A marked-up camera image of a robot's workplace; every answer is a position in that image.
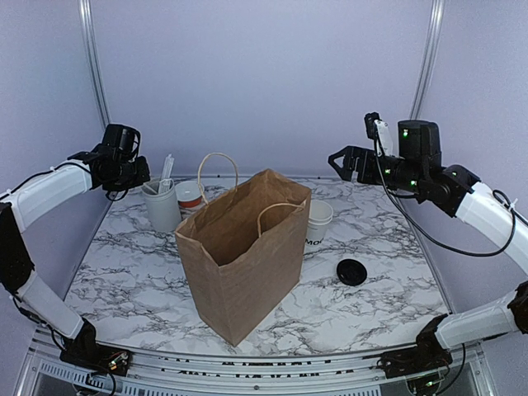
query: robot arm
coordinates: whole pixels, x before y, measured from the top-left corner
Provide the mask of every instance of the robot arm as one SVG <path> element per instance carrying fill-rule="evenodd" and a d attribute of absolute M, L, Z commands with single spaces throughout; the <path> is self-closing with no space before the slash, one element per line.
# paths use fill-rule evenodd
<path fill-rule="evenodd" d="M 329 157 L 339 176 L 350 181 L 356 171 L 360 183 L 382 185 L 394 196 L 398 195 L 391 191 L 410 192 L 418 203 L 433 202 L 497 246 L 506 246 L 503 251 L 528 273 L 528 223 L 514 208 L 499 202 L 493 191 L 464 167 L 441 166 L 438 126 L 420 120 L 400 121 L 400 156 L 395 157 L 379 149 L 390 147 L 384 143 L 390 137 L 386 128 L 380 128 L 381 123 L 377 113 L 365 116 L 367 135 L 375 140 L 375 150 L 348 146 Z M 342 167 L 336 164 L 338 158 L 343 158 Z M 489 304 L 434 318 L 417 335 L 416 346 L 385 352 L 380 367 L 388 378 L 432 370 L 452 362 L 449 350 L 453 347 L 517 331 L 528 332 L 528 282 Z"/>
<path fill-rule="evenodd" d="M 30 309 L 21 312 L 46 323 L 64 339 L 61 359 L 89 368 L 106 366 L 117 352 L 96 344 L 95 328 L 71 310 L 39 277 L 21 234 L 39 217 L 66 200 L 102 186 L 107 197 L 149 180 L 149 167 L 138 157 L 140 134 L 123 125 L 108 125 L 101 144 L 73 155 L 48 172 L 0 197 L 0 282 Z M 124 374 L 128 365 L 113 365 Z"/>

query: white container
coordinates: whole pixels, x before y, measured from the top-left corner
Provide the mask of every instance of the white container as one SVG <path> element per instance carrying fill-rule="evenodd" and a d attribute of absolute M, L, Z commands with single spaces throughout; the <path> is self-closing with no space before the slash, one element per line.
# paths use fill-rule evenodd
<path fill-rule="evenodd" d="M 322 200 L 312 200 L 308 217 L 308 232 L 306 233 L 306 244 L 309 246 L 319 245 L 327 232 L 328 225 L 332 221 L 333 209 Z"/>
<path fill-rule="evenodd" d="M 147 204 L 147 214 L 153 228 L 159 233 L 172 233 L 182 221 L 174 181 L 168 191 L 158 194 L 159 177 L 147 181 L 141 187 Z"/>

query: light purple wall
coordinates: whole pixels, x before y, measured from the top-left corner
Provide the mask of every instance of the light purple wall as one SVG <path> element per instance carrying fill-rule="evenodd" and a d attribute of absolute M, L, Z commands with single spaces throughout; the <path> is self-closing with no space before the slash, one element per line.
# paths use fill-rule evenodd
<path fill-rule="evenodd" d="M 450 2 L 436 69 L 422 117 L 441 130 L 443 163 L 460 163 L 492 188 L 519 198 L 528 213 L 528 2 Z M 485 238 L 432 205 L 412 208 L 416 220 L 442 242 L 492 251 Z M 457 312 L 515 289 L 526 275 L 507 256 L 470 258 L 430 247 Z M 526 394 L 528 337 L 485 342 L 501 396 Z"/>
<path fill-rule="evenodd" d="M 210 152 L 242 173 L 335 175 L 327 157 L 370 144 L 363 116 L 396 122 L 417 85 L 430 2 L 93 2 L 112 119 L 143 134 L 153 173 Z M 205 172 L 232 172 L 214 159 Z"/>
<path fill-rule="evenodd" d="M 0 191 L 101 140 L 77 2 L 0 2 L 0 102 Z M 104 196 L 93 192 L 25 233 L 37 271 L 59 295 L 105 208 Z M 9 395 L 34 326 L 3 288 L 0 312 L 0 393 Z"/>

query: paper bag handle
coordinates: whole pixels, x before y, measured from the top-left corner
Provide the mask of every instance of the paper bag handle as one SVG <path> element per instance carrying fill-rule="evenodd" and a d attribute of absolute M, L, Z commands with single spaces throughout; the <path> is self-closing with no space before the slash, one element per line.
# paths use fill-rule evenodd
<path fill-rule="evenodd" d="M 269 205 L 267 208 L 265 208 L 257 217 L 257 227 L 258 227 L 258 237 L 260 238 L 262 236 L 262 225 L 261 225 L 261 217 L 262 215 L 264 215 L 264 213 L 268 210 L 268 209 L 271 209 L 271 208 L 275 208 L 276 206 L 294 206 L 295 208 L 302 208 L 303 206 L 301 205 L 296 205 L 296 204 L 290 204 L 288 202 L 281 202 L 279 204 L 273 204 L 273 205 Z"/>
<path fill-rule="evenodd" d="M 200 188 L 201 197 L 204 200 L 206 205 L 209 204 L 209 201 L 207 200 L 207 198 L 205 198 L 205 190 L 204 190 L 204 187 L 201 185 L 201 170 L 204 167 L 205 162 L 209 158 L 211 158 L 213 155 L 219 155 L 220 157 L 227 158 L 229 161 L 231 161 L 231 163 L 234 166 L 234 174 L 236 175 L 236 180 L 235 180 L 235 183 L 234 183 L 234 189 L 236 190 L 237 187 L 238 187 L 238 168 L 237 168 L 237 164 L 234 162 L 234 160 L 229 155 L 224 154 L 224 153 L 209 153 L 209 154 L 207 154 L 204 157 L 204 159 L 201 160 L 201 164 L 198 167 L 198 187 Z"/>

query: gray vein pattern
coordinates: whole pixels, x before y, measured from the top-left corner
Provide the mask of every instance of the gray vein pattern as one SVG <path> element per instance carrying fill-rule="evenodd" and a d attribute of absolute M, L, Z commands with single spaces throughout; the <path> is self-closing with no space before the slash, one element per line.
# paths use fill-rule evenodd
<path fill-rule="evenodd" d="M 156 233 L 139 190 L 116 202 L 85 256 L 66 302 L 99 341 L 217 356 L 306 356 L 413 342 L 447 312 L 425 257 L 381 188 L 299 179 L 334 209 L 323 243 L 307 247 L 300 283 L 237 347 L 199 318 L 173 234 Z M 208 197 L 232 178 L 204 180 Z M 184 217 L 190 214 L 184 210 Z M 336 275 L 344 258 L 368 271 L 359 287 Z"/>

